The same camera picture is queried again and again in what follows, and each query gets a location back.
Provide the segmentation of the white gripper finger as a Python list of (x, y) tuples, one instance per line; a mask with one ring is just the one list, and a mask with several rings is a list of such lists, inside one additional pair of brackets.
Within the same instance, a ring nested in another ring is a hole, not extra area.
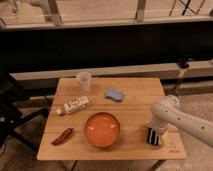
[(156, 127), (155, 128), (153, 125), (151, 125), (149, 123), (144, 124), (144, 127), (151, 128), (160, 135), (164, 134), (167, 131), (167, 127), (165, 127), (165, 128), (157, 128)]

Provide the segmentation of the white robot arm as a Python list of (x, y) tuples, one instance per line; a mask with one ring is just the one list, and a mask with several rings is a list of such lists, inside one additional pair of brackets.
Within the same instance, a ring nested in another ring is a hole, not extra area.
[(153, 146), (162, 143), (160, 137), (172, 124), (213, 148), (213, 122), (189, 115), (180, 109), (176, 96), (168, 95), (151, 104), (152, 118), (146, 124), (147, 142)]

